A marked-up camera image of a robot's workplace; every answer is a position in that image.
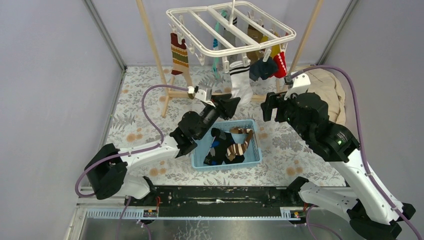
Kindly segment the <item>navy blue sock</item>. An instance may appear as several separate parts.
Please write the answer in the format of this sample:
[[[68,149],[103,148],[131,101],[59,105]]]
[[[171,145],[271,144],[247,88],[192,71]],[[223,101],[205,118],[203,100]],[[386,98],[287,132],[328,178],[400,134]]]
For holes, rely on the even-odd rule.
[[[278,65],[272,58],[269,57],[266,61],[261,58],[250,66],[249,78],[255,82],[258,81],[259,78],[266,80],[278,70]]]

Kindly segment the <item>red white dotted sock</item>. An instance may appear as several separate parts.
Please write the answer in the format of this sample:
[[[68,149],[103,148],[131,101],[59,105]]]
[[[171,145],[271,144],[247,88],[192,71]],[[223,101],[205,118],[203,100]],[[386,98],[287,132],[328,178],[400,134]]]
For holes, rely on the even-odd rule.
[[[285,52],[281,51],[273,57],[274,62],[277,65],[277,71],[273,74],[276,78],[283,78],[287,75],[287,64],[285,58]]]

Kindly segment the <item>brown white striped sock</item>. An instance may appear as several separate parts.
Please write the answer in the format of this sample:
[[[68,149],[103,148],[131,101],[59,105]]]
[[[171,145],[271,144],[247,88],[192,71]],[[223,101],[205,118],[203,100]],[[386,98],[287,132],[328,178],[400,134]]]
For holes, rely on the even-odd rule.
[[[247,151],[250,141],[254,135],[252,128],[233,127],[229,130],[231,134],[247,134],[243,143],[233,143],[226,149],[226,157],[233,162],[236,157],[243,156]]]

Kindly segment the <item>white plastic clip hanger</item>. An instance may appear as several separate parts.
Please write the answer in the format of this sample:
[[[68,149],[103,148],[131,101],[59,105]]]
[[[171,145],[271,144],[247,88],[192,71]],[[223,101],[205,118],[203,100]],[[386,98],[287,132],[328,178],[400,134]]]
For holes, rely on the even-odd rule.
[[[226,18],[221,16],[221,10],[227,10]],[[224,29],[232,32],[241,41],[242,45],[231,45],[222,34],[215,31],[214,27],[202,18],[202,14],[213,17]],[[263,61],[266,61],[270,56],[272,46],[286,46],[288,42],[294,40],[297,36],[294,29],[245,0],[233,0],[208,6],[170,8],[166,11],[166,15],[170,20],[172,31],[178,35],[178,41],[185,39],[187,50],[197,57],[201,65],[204,65],[206,57],[220,58],[225,73],[230,71],[229,56],[241,55],[244,66],[247,66],[249,60],[247,57],[248,52],[265,49]],[[225,48],[219,50],[213,50],[213,47],[208,48],[200,37],[186,27],[184,15],[188,15],[190,19],[208,32],[213,39],[216,38],[219,44]],[[260,41],[248,36],[238,26],[233,25],[234,17],[246,22],[247,25],[253,26],[263,35],[268,36],[268,41],[260,43]]]

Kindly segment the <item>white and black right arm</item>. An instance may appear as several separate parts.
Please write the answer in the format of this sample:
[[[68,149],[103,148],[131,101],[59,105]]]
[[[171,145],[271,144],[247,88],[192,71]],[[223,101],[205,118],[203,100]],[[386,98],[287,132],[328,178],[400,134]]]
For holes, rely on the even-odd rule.
[[[319,206],[346,220],[367,240],[395,240],[399,236],[399,223],[409,222],[415,208],[397,200],[364,163],[358,140],[348,128],[330,121],[325,101],[312,92],[292,99],[270,92],[260,106],[264,121],[276,112],[275,121],[288,123],[315,154],[343,176],[355,194],[336,193],[298,177],[286,193],[291,205],[306,202]]]

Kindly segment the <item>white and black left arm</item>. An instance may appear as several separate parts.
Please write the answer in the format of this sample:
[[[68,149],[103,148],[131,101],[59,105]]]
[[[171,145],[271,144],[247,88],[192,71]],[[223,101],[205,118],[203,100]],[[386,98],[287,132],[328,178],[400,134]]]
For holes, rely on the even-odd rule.
[[[136,179],[130,172],[153,161],[179,158],[192,152],[217,119],[231,119],[240,102],[231,94],[213,95],[203,111],[186,112],[177,128],[164,139],[138,147],[117,148],[108,143],[100,148],[83,171],[98,200],[122,194],[148,206],[155,200],[153,184],[147,178]]]

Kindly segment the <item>white black striped sock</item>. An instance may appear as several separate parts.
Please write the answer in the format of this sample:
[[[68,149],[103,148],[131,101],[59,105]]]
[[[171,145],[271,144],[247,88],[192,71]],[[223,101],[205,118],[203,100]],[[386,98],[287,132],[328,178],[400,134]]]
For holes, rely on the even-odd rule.
[[[231,80],[231,94],[233,98],[240,98],[239,105],[247,105],[252,97],[253,90],[250,79],[250,60],[244,66],[242,60],[237,60],[229,65],[229,75]]]

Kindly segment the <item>teal patterned sock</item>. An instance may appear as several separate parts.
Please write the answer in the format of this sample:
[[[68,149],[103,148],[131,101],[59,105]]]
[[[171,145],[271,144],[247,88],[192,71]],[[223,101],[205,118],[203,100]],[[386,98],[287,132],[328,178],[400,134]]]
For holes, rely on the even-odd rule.
[[[227,10],[226,9],[221,10],[220,15],[222,17],[226,18],[227,15],[228,15]],[[218,21],[216,22],[216,24],[214,26],[214,30],[216,32],[219,32],[220,31],[220,23]],[[219,41],[216,38],[213,39],[212,48],[213,48],[213,50],[219,50],[220,49],[220,47],[219,47]],[[216,80],[220,77],[220,74],[219,74],[219,62],[220,62],[220,59],[218,57],[216,57],[216,58],[214,58],[213,64],[212,64],[212,72],[213,72],[214,77],[215,77]]]

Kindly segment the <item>yellow sock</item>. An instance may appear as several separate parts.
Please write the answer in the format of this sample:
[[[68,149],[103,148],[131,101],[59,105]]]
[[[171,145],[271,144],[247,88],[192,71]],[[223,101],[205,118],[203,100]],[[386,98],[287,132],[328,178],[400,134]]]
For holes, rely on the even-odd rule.
[[[269,37],[266,36],[266,35],[263,35],[262,36],[262,39],[260,40],[260,43],[267,42],[268,40],[269,40]],[[265,54],[265,49],[261,49],[259,52],[262,55],[264,55]],[[270,53],[269,57],[273,59],[280,52],[281,52],[280,45],[278,45],[278,44],[277,45],[274,45],[274,46],[271,47],[271,53]]]

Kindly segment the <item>black patterned sock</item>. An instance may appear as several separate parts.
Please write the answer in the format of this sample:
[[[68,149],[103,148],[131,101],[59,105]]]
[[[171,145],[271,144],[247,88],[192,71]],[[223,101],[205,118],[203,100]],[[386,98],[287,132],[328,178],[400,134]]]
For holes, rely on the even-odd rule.
[[[228,147],[236,143],[231,133],[218,128],[212,128],[211,136],[213,137],[213,142],[208,154],[204,158],[203,163],[205,165],[217,166],[223,163],[228,165],[244,162],[244,155],[236,155],[233,160],[230,160],[227,156]]]

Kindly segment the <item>beige cloth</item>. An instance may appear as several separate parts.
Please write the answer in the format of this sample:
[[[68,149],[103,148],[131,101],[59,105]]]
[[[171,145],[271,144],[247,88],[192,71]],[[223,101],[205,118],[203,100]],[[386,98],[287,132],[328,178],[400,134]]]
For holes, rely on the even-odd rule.
[[[306,72],[311,82],[307,92],[317,94],[328,104],[329,120],[340,125],[346,124],[346,93],[336,76],[330,71],[318,68]]]

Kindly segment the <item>maroon olive striped sock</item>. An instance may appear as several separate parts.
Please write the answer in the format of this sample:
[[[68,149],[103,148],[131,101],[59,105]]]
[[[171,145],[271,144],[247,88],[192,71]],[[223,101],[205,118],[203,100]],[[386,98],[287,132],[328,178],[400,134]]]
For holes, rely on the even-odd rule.
[[[185,39],[179,41],[176,33],[170,33],[170,49],[172,53],[172,70],[173,76],[182,75],[186,81],[187,86],[192,86],[192,78],[190,75],[190,66],[188,59],[188,50]]]

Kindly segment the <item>floral table mat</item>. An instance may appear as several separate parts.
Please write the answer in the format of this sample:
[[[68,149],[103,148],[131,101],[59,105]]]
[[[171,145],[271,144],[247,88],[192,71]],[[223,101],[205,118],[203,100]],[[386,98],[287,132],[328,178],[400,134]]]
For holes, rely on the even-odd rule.
[[[172,132],[184,113],[200,112],[204,107],[196,100],[173,98],[169,100],[166,116],[166,93],[163,88],[151,90],[146,109],[141,99],[151,86],[162,79],[156,67],[129,67],[123,80],[107,142],[117,147],[135,147],[160,139]],[[149,177],[155,185],[191,186],[287,186],[296,177],[304,177],[324,187],[343,187],[344,178],[327,162],[307,148],[301,138],[286,123],[263,121],[260,103],[251,101],[238,107],[235,120],[254,120],[258,126],[256,139],[262,151],[262,162],[251,168],[216,171],[197,171],[191,158],[153,161],[130,172],[133,177]]]

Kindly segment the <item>wooden drying rack frame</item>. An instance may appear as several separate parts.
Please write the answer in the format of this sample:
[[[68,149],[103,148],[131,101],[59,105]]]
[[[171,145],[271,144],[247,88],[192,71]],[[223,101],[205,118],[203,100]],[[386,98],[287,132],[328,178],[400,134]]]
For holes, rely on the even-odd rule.
[[[173,98],[188,99],[189,97],[188,97],[188,93],[183,93],[182,90],[179,90],[179,91],[168,90],[168,89],[177,89],[177,88],[175,88],[176,86],[174,86],[175,77],[172,76],[171,80],[168,84],[167,80],[165,79],[165,74],[163,72],[163,67],[162,67],[162,63],[161,63],[161,60],[160,60],[159,52],[158,52],[156,42],[155,42],[154,37],[153,37],[153,32],[152,32],[152,29],[150,27],[150,21],[149,21],[149,18],[147,16],[147,12],[146,12],[146,9],[144,7],[143,1],[142,0],[136,0],[135,2],[137,4],[141,20],[144,24],[144,28],[145,28],[145,31],[146,31],[146,34],[147,34],[147,38],[148,38],[148,41],[149,41],[149,44],[150,44],[150,48],[151,48],[153,55],[154,55],[154,59],[155,59],[155,63],[156,63],[159,75],[161,77],[162,83],[165,85],[164,88],[166,88],[166,90],[165,90],[165,95],[166,95],[165,105],[164,105],[164,110],[162,111],[162,117],[164,118],[166,116],[166,113],[167,113],[169,100],[171,100]],[[316,18],[317,18],[318,14],[321,10],[323,3],[324,3],[323,0],[316,0],[314,9],[313,9],[313,11],[310,15],[310,19],[309,19],[308,24],[305,28],[304,33],[303,33],[300,44],[298,45],[298,48],[296,50],[296,54],[295,54],[295,57],[293,59],[293,62],[290,66],[291,68],[290,68],[289,71],[287,71],[288,73],[291,73],[295,69],[295,66],[298,63],[299,57],[301,56],[304,45],[306,44],[306,41],[309,38],[310,31],[311,31],[313,25],[315,24]],[[280,50],[285,51],[286,48],[287,48],[287,44],[286,44],[286,46],[280,47]]]

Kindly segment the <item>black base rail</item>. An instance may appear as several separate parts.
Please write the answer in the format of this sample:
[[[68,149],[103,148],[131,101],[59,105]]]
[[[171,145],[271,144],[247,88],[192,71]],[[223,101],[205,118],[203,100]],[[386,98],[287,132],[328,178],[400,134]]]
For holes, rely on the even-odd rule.
[[[284,187],[155,187],[161,217],[279,217],[281,209],[303,210],[304,202]]]

